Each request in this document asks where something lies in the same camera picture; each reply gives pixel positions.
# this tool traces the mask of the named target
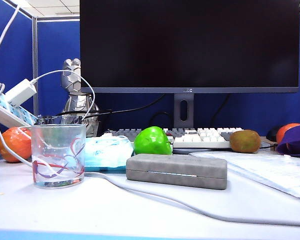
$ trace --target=blue surgical mask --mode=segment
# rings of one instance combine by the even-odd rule
[[[124,170],[133,152],[134,148],[126,136],[87,137],[85,171]]]

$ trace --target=tangerine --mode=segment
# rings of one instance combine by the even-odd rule
[[[289,123],[289,124],[287,124],[287,125],[282,126],[282,127],[278,130],[278,132],[276,133],[276,136],[275,136],[276,142],[277,142],[278,144],[281,143],[282,139],[283,139],[284,136],[285,136],[286,131],[288,131],[289,129],[292,129],[292,128],[296,127],[296,126],[299,126],[299,125],[300,125],[300,123],[295,123],[295,122],[293,122],[293,123]]]
[[[5,144],[16,154],[24,159],[31,156],[31,132],[27,128],[11,127],[3,134]],[[20,162],[15,156],[9,153],[4,147],[0,138],[0,154],[9,163]]]

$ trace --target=paper document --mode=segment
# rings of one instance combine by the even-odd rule
[[[202,158],[225,159],[230,171],[300,198],[300,157],[261,149],[258,153],[205,151],[191,154]]]

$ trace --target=white desk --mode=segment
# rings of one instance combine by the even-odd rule
[[[231,172],[226,190],[129,181],[124,174],[109,176],[217,215],[300,221],[300,199]],[[36,188],[29,166],[0,160],[0,233],[8,231],[15,239],[19,235],[14,231],[83,234],[71,239],[93,235],[93,239],[119,240],[118,236],[300,240],[300,227],[215,220],[168,200],[122,190],[97,177],[85,177],[83,183],[68,188]],[[57,236],[50,235],[50,239],[65,239]]]

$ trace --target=black cable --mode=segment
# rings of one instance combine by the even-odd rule
[[[270,149],[270,148],[275,148],[276,146],[278,146],[278,144],[275,143],[275,144],[270,145],[270,146],[262,146],[259,149]]]
[[[151,126],[152,126],[152,122],[153,122],[153,120],[155,119],[155,117],[158,116],[158,115],[161,115],[161,114],[162,114],[162,115],[167,115],[167,116],[170,118],[171,126],[174,125],[174,118],[171,116],[171,114],[169,114],[169,113],[167,113],[167,112],[165,112],[165,111],[159,111],[159,112],[156,112],[156,113],[150,118],[149,123],[148,123],[148,126],[151,127]]]
[[[214,126],[214,122],[215,119],[217,117],[217,115],[219,114],[219,112],[221,111],[221,109],[226,105],[226,103],[229,100],[229,97],[231,96],[231,93],[228,93],[223,101],[223,103],[221,104],[221,106],[218,108],[218,110],[215,112],[215,114],[212,116],[211,121],[210,121],[210,128],[213,128]]]
[[[105,133],[105,126],[106,126],[106,122],[108,121],[108,119],[109,119],[109,117],[110,117],[110,114],[107,114],[107,115],[105,115],[105,116],[101,116],[101,117],[99,117],[99,126],[98,126],[98,134],[97,134],[97,136],[99,137],[99,136],[102,136],[103,135],[103,133]]]
[[[127,109],[127,110],[119,110],[119,111],[112,111],[112,112],[102,112],[102,113],[97,113],[97,114],[92,114],[89,116],[86,116],[84,119],[88,119],[88,118],[93,118],[96,116],[100,116],[100,115],[106,115],[106,114],[119,114],[119,113],[127,113],[127,112],[133,112],[133,111],[138,111],[141,109],[145,109],[147,107],[150,107],[153,104],[156,104],[157,102],[159,102],[166,94],[162,94],[158,99],[156,99],[155,101],[149,103],[148,105],[145,106],[141,106],[141,107],[137,107],[137,108],[133,108],[133,109]]]
[[[95,114],[95,113],[111,113],[113,110],[112,109],[107,109],[107,110],[91,110],[89,113]],[[83,111],[64,111],[58,113],[56,116],[62,116],[62,115],[68,115],[68,114],[86,114],[87,110]]]

